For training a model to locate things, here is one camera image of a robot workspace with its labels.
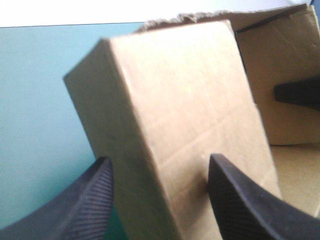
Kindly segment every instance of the textured black surface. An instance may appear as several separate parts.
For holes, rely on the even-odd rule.
[[[114,198],[112,165],[101,170],[83,199],[64,239],[103,239],[111,214]]]
[[[320,111],[320,76],[279,84],[274,87],[274,98]]]
[[[209,164],[208,192],[224,240],[320,240],[320,221],[258,186],[221,154]]]
[[[99,158],[52,201],[0,230],[0,240],[100,240],[114,196],[113,168]]]

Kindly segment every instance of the cardboard flap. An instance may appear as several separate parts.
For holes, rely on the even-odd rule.
[[[320,75],[320,34],[313,6],[236,35],[272,145],[320,142],[320,111],[275,100],[278,84]]]
[[[205,23],[211,21],[230,20],[232,29],[235,32],[251,27],[252,25],[261,24],[266,21],[286,16],[300,10],[306,9],[306,3],[289,5],[286,7],[279,7],[261,11],[250,12],[231,12],[231,11],[217,11],[217,12],[199,12],[199,13],[185,13],[180,14],[177,18],[166,20],[158,19],[147,21],[137,32],[145,32],[149,30],[176,27],[185,24]]]

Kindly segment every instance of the brown cardboard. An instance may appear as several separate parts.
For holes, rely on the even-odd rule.
[[[206,23],[221,20],[229,20],[231,22],[233,31],[240,32],[247,28],[254,28],[257,25],[265,24],[283,16],[288,16],[292,13],[306,9],[307,7],[308,5],[303,3],[269,10],[250,12],[231,12],[223,10],[217,12],[185,13],[179,14],[177,18],[170,20],[158,19],[147,21],[137,30],[137,32],[140,33],[156,29],[177,27],[186,24]]]
[[[320,209],[320,143],[271,147],[283,200],[318,216]]]
[[[272,145],[320,142],[320,111],[277,102],[275,85],[320,75],[313,6],[236,36],[255,103]]]
[[[113,160],[129,239],[221,239],[210,153],[281,197],[228,21],[103,39],[65,83],[95,156]]]

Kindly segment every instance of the teal wall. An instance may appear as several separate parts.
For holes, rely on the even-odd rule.
[[[140,25],[0,28],[0,228],[47,203],[93,163],[63,76],[99,38]],[[126,239],[115,211],[106,239]]]

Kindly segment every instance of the white ceiling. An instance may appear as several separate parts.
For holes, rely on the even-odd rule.
[[[0,0],[0,27],[144,22],[178,13],[255,11],[309,0]]]

